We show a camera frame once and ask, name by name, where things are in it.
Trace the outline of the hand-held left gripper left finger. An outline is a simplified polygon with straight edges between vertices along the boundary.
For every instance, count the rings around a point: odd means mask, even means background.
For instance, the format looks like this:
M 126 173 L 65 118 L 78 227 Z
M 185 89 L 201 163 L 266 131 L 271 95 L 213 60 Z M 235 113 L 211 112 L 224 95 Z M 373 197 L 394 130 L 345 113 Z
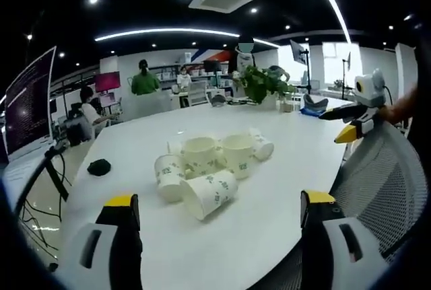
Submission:
M 55 276 L 66 289 L 141 289 L 142 251 L 138 195 L 117 196 L 74 235 Z

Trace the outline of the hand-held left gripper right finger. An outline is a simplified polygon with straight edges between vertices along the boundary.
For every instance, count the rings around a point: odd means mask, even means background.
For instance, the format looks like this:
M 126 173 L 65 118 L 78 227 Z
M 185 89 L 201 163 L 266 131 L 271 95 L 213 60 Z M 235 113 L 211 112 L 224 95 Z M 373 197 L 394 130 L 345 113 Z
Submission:
M 326 192 L 301 192 L 300 227 L 302 289 L 369 289 L 387 267 L 372 232 Z

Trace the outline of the person's right hand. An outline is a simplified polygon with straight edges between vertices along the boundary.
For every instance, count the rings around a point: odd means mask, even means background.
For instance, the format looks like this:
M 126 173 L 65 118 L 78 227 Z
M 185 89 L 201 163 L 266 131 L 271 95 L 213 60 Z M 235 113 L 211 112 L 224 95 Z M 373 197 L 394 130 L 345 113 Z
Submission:
M 413 116 L 418 96 L 418 87 L 414 86 L 408 94 L 398 99 L 393 105 L 382 107 L 379 116 L 391 123 L 397 124 Z

